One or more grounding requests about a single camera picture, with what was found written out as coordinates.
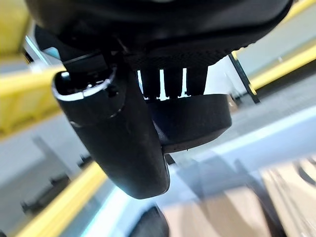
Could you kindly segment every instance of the yellow barrier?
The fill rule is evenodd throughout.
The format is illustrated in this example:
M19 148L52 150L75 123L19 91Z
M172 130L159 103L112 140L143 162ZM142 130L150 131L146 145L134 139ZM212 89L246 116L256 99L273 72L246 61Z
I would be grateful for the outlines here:
M63 70L54 67L0 78L0 140L60 111L51 81L56 72Z
M17 55L23 49L29 26L29 12L24 0L1 0L0 56Z
M316 0L301 0L293 5L287 16L283 19L281 23L285 23L292 19L293 17L300 14L302 11L306 10L310 6L316 3Z
M291 57L290 59L280 63L279 65L265 71L259 76L250 79L250 86L256 90L259 89L270 82L300 68L301 66L308 64L309 62L316 59L316 45L310 47L309 49L298 53L297 55Z
M93 162L16 237L59 236L106 179L99 165Z

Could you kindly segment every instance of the concrete floor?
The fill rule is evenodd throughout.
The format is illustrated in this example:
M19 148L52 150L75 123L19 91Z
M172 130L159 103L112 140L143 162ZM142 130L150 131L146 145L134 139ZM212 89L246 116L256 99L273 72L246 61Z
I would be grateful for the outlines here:
M158 205L161 209L169 205L199 201L222 194L225 190L247 186L252 189L267 215L274 224L274 229L282 235L282 227L267 195L260 172L280 162L291 162L316 153L316 106L300 111L292 116L273 122L264 128L233 139L219 146L200 146L178 155L191 156L191 162L170 167L170 188L168 192L155 198L136 200L121 191L120 195L109 196L102 205L100 213L89 225L89 236L96 233L110 233L108 221L111 220L112 234L105 236L127 236L135 221L149 205Z
M316 105L315 91L316 75L312 75L261 99L260 104L254 105L246 101L241 105L240 110L232 115L232 127L215 141L199 147L199 151L207 151L302 109ZM68 126L64 117L59 118L59 120L59 127ZM175 153L173 157L179 164L187 161L191 162L193 153L188 152L187 154L189 155L184 156L183 153ZM10 232L24 218L24 214L20 209L20 201L32 198L34 194L49 184L49 177L60 173L69 173L70 168L70 165L67 165L65 161L60 162L58 159L47 158L17 177L18 180L14 179L6 186L1 187L0 229L7 233ZM28 195L18 193L25 189L27 189L25 193L29 193Z

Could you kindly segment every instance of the cardboard box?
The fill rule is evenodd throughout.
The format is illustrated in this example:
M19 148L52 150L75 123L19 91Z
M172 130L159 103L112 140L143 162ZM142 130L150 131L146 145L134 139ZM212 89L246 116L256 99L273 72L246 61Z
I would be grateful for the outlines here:
M163 210L171 237L270 237L256 195L248 188Z
M231 114L237 112L238 105L236 104L236 102L233 100L233 98L230 95L227 95L227 101L228 101L229 111L231 112Z
M316 237L316 157L262 172L288 237Z

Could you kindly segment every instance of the yellow railing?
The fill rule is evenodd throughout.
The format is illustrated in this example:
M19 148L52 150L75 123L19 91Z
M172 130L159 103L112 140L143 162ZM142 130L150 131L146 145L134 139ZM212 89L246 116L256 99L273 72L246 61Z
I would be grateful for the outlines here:
M296 3L284 18L281 24L289 21L301 12L311 7L316 3L316 0L302 0ZM234 52L233 56L238 57L238 52ZM282 76L308 64L309 62L316 59L316 47L313 45L302 52L292 56L291 58L279 63L278 65L267 69L259 75L250 76L250 88L256 94L255 90L281 78Z
M21 53L29 20L29 12L24 0L1 0L0 57Z
M43 72L0 75L0 140L60 111L51 92L52 67Z
M16 237L60 236L106 179L99 165L93 162Z

